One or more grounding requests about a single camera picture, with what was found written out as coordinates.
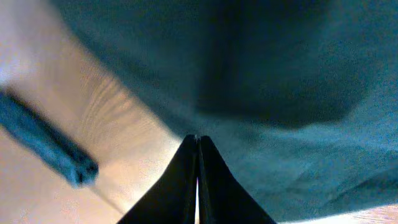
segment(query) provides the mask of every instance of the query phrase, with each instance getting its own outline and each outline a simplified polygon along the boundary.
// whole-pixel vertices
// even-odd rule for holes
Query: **black object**
[[[188,135],[164,174],[119,223],[276,223],[235,180],[213,141]]]
[[[57,128],[0,92],[0,124],[75,187],[94,182],[97,163]]]

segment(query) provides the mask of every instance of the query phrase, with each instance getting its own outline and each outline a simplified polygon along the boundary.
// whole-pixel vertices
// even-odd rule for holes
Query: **teal cloth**
[[[52,0],[276,221],[398,202],[398,2]]]

